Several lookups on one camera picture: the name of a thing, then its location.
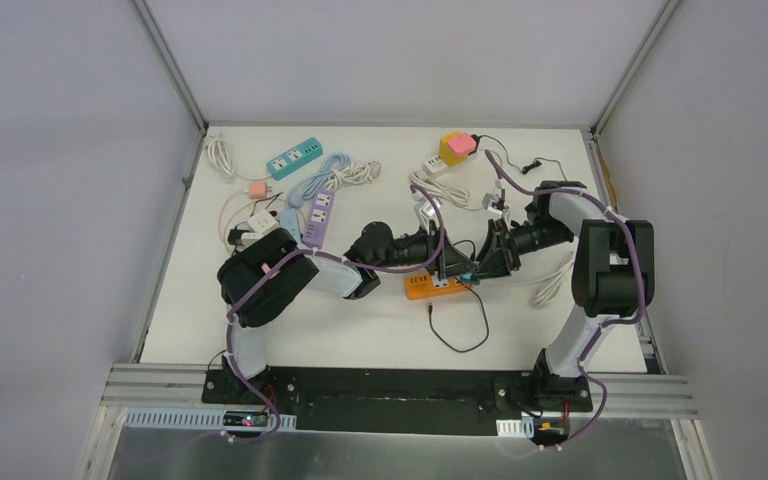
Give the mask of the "teal plug adapter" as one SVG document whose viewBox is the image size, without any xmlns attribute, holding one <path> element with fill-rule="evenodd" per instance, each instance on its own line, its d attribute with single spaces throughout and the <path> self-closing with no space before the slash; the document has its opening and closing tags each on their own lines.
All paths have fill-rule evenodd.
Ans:
<svg viewBox="0 0 768 480">
<path fill-rule="evenodd" d="M 481 280 L 474 272 L 467 272 L 459 276 L 459 282 L 465 286 L 473 287 L 479 285 Z"/>
</svg>

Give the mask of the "orange power strip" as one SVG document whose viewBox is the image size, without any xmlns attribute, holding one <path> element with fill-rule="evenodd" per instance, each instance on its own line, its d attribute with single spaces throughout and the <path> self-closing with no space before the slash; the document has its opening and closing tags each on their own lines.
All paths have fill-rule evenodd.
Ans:
<svg viewBox="0 0 768 480">
<path fill-rule="evenodd" d="M 469 288 L 455 278 L 439 279 L 430 273 L 408 275 L 403 282 L 405 296 L 410 301 L 429 300 L 441 296 L 466 293 Z"/>
</svg>

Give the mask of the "purple power strip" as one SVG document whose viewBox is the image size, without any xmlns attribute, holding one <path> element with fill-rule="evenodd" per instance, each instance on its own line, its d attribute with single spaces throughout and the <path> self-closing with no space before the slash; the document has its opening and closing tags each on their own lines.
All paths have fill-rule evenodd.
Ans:
<svg viewBox="0 0 768 480">
<path fill-rule="evenodd" d="M 334 201 L 334 190 L 321 188 L 314 194 L 306 228 L 301 237 L 301 242 L 307 247 L 323 247 Z"/>
</svg>

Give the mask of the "white cube socket adapter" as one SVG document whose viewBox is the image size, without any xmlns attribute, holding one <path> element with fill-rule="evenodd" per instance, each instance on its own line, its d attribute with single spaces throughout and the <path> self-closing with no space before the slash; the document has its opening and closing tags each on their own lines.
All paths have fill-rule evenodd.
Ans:
<svg viewBox="0 0 768 480">
<path fill-rule="evenodd" d="M 247 220 L 247 232 L 245 235 L 249 239 L 260 239 L 266 234 L 278 229 L 280 227 L 279 221 L 268 210 L 260 211 L 251 215 Z"/>
</svg>

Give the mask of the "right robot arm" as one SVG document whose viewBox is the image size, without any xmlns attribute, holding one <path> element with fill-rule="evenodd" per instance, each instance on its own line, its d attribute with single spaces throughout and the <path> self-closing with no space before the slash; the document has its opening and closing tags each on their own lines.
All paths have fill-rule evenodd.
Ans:
<svg viewBox="0 0 768 480">
<path fill-rule="evenodd" d="M 576 242 L 570 278 L 574 306 L 555 340 L 525 379 L 529 402 L 543 410 L 585 395 L 582 373 L 607 333 L 639 321 L 655 290 L 654 227 L 612 212 L 585 185 L 544 181 L 524 224 L 491 219 L 476 260 L 478 278 L 508 276 L 521 256 Z"/>
</svg>

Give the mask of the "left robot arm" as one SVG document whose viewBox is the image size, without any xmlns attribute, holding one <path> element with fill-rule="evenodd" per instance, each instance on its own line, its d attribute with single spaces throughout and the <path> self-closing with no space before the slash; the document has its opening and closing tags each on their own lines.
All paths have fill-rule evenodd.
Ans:
<svg viewBox="0 0 768 480">
<path fill-rule="evenodd" d="M 226 389 L 246 405 L 263 396 L 261 373 L 267 362 L 260 330 L 305 289 L 359 300 L 380 286 L 383 273 L 426 271 L 441 279 L 473 280 L 477 270 L 476 257 L 455 248 L 434 220 L 401 237 L 388 224 L 371 222 L 340 256 L 301 244 L 283 228 L 273 230 L 235 251 L 217 273 L 221 297 L 229 308 L 222 361 L 231 372 Z"/>
</svg>

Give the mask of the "yellow pink cube socket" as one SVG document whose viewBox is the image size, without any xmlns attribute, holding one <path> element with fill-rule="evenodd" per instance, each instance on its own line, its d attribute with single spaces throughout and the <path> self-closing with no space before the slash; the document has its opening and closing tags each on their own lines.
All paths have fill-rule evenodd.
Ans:
<svg viewBox="0 0 768 480">
<path fill-rule="evenodd" d="M 456 166 L 466 161 L 477 150 L 477 140 L 472 134 L 454 131 L 440 139 L 438 155 L 446 166 Z"/>
</svg>

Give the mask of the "small pink plug charger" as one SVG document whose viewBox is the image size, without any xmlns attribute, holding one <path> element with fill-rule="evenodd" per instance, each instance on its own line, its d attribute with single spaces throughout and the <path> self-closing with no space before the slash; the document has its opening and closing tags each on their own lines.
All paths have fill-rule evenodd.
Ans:
<svg viewBox="0 0 768 480">
<path fill-rule="evenodd" d="M 253 200 L 262 200 L 269 196 L 271 187 L 264 181 L 251 182 L 247 188 L 247 195 Z"/>
</svg>

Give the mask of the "white usb power strip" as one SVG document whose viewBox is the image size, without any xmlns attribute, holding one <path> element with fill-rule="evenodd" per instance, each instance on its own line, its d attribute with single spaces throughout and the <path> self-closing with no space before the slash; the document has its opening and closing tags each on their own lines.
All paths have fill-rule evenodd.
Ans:
<svg viewBox="0 0 768 480">
<path fill-rule="evenodd" d="M 449 166 L 445 163 L 442 157 L 435 155 L 427 159 L 423 163 L 422 168 L 429 177 L 434 178 L 441 175 L 449 168 Z"/>
</svg>

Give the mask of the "light blue power strip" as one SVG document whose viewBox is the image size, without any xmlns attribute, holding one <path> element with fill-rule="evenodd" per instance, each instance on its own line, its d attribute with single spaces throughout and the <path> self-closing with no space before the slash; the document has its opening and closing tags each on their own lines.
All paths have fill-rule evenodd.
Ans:
<svg viewBox="0 0 768 480">
<path fill-rule="evenodd" d="M 290 236 L 299 243 L 301 241 L 301 221 L 300 212 L 294 208 L 288 208 L 278 213 L 280 226 L 287 230 Z"/>
</svg>

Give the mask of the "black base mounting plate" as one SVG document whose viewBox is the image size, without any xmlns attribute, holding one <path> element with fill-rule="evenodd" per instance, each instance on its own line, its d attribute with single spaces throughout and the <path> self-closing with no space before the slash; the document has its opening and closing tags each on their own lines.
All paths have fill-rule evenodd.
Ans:
<svg viewBox="0 0 768 480">
<path fill-rule="evenodd" d="M 205 404 L 258 405 L 266 396 L 299 430 L 490 436 L 499 420 L 590 413 L 583 377 L 521 371 L 269 367 L 243 384 L 227 365 L 209 369 Z"/>
</svg>

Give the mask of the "teal power strip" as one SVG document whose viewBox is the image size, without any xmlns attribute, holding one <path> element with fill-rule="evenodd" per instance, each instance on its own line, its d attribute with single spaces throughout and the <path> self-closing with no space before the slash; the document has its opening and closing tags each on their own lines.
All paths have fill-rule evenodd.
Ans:
<svg viewBox="0 0 768 480">
<path fill-rule="evenodd" d="M 266 163 L 269 175 L 276 181 L 292 175 L 323 154 L 321 143 L 310 137 Z"/>
</svg>

